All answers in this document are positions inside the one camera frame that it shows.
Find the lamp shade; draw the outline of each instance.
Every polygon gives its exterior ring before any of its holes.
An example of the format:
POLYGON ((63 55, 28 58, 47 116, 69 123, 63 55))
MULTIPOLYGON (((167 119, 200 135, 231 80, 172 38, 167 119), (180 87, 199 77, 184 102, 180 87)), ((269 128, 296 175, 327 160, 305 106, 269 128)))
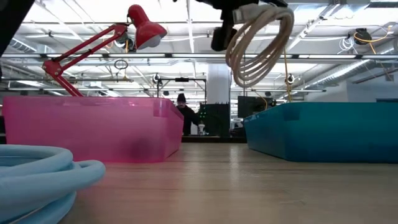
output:
POLYGON ((161 25, 148 19, 147 14, 139 5, 130 6, 129 17, 137 29, 136 46, 138 50, 158 46, 167 34, 167 31, 161 25))

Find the wooden table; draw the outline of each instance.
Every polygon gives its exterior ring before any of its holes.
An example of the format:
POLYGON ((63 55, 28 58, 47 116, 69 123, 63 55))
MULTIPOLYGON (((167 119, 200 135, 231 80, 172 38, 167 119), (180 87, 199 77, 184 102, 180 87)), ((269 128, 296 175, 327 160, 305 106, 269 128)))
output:
POLYGON ((398 166, 294 163, 245 144, 183 144, 164 163, 107 164, 62 223, 398 223, 398 166))

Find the red desk lamp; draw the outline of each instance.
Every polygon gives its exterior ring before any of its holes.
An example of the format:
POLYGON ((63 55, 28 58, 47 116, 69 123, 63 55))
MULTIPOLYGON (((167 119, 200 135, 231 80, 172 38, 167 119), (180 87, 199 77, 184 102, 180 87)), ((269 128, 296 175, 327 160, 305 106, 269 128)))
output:
MULTIPOLYGON (((130 17, 131 22, 136 27, 136 47, 137 49, 141 50, 146 47, 156 47, 160 44, 160 40, 167 34, 167 31, 154 22, 151 22, 144 10, 139 5, 132 5, 128 11, 128 17, 130 17)), ((106 30, 96 34, 92 38, 88 39, 87 41, 77 45, 75 48, 69 50, 68 52, 62 54, 59 57, 53 58, 51 60, 47 60, 43 63, 42 68, 49 74, 51 77, 57 81, 66 91, 71 94, 71 96, 83 96, 71 83, 69 83, 66 79, 62 77, 62 73, 70 68, 71 66, 75 65, 79 61, 87 58, 87 56, 93 54, 97 50, 103 48, 105 45, 108 45, 112 41, 120 38, 125 32, 127 32, 127 28, 131 25, 131 23, 118 23, 113 24, 108 27, 106 30), (105 40, 104 42, 100 43, 96 47, 87 50, 85 53, 81 54, 80 56, 74 58, 72 61, 61 65, 60 62, 71 56, 71 54, 75 54, 83 47, 91 44, 92 42, 98 40, 102 36, 110 33, 114 30, 114 35, 105 40)))

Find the teal plastic bin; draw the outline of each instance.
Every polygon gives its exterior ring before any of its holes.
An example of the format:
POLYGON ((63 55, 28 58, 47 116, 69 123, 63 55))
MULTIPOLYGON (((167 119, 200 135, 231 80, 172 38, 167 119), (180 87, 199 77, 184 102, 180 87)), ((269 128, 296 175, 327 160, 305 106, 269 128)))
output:
POLYGON ((287 103, 244 119, 250 149, 295 162, 398 162, 398 103, 287 103))

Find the black hat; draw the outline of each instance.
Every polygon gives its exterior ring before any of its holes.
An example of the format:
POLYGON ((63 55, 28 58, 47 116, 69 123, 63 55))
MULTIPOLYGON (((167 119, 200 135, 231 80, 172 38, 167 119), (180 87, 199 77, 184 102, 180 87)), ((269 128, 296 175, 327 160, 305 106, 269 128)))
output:
POLYGON ((177 102, 183 102, 183 103, 187 102, 187 100, 185 99, 185 95, 183 93, 178 94, 177 102))

